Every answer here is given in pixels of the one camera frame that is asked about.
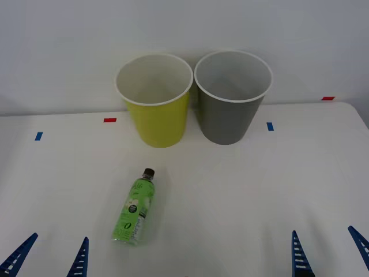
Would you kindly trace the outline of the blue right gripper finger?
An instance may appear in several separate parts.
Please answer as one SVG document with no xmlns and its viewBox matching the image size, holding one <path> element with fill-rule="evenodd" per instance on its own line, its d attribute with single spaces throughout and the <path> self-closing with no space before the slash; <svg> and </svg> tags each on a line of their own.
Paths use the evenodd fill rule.
<svg viewBox="0 0 369 277">
<path fill-rule="evenodd" d="M 292 277 L 315 277 L 295 230 L 291 238 L 291 255 Z"/>
<path fill-rule="evenodd" d="M 368 241 L 353 226 L 349 226 L 348 231 L 351 234 L 363 261 L 365 263 L 369 263 Z"/>
</svg>

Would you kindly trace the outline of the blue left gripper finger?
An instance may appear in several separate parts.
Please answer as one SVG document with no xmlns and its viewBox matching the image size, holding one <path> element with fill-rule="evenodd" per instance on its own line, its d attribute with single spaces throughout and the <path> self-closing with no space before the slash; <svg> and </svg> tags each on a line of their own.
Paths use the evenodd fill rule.
<svg viewBox="0 0 369 277">
<path fill-rule="evenodd" d="M 89 239 L 85 237 L 67 277 L 87 277 L 89 257 Z"/>
<path fill-rule="evenodd" d="M 33 233 L 1 264 L 1 277 L 17 276 L 25 258 L 37 238 L 38 234 Z"/>
</svg>

